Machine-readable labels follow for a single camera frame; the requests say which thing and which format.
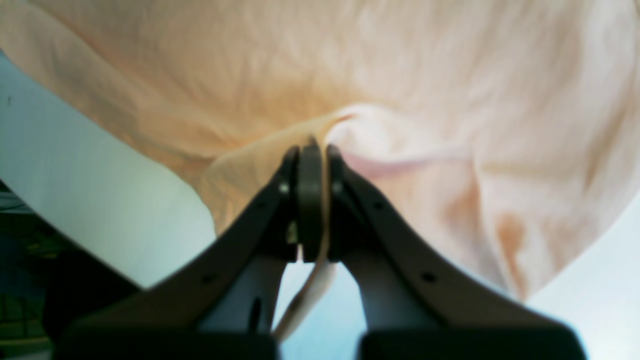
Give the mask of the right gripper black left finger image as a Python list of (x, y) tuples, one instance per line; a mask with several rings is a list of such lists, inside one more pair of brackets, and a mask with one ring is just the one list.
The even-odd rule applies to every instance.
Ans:
[(272, 335), (282, 275), (322, 238), (322, 150), (292, 146), (231, 227), (151, 289), (84, 317), (55, 360), (279, 360)]

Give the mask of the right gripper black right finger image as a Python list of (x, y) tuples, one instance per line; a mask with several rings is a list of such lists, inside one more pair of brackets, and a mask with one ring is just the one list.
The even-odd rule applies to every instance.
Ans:
[(329, 259), (357, 282), (359, 360), (585, 360), (569, 326), (510, 300), (440, 255), (386, 196), (326, 151)]

